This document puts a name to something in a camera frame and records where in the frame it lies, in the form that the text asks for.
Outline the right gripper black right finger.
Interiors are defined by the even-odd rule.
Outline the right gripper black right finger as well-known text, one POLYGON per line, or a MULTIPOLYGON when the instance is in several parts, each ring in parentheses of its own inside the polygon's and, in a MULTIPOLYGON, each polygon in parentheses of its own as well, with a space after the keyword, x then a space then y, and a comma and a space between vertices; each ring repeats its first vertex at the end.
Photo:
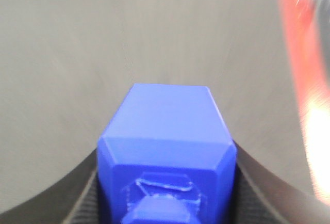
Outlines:
POLYGON ((237 151, 236 223, 329 223, 329 206, 237 151))

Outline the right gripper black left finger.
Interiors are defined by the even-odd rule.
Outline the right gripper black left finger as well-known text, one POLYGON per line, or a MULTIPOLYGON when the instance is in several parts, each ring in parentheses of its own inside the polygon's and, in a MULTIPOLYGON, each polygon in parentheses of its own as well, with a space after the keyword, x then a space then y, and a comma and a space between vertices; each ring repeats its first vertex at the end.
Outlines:
POLYGON ((1 223, 62 223, 96 170, 96 151, 57 183, 1 214, 1 223))

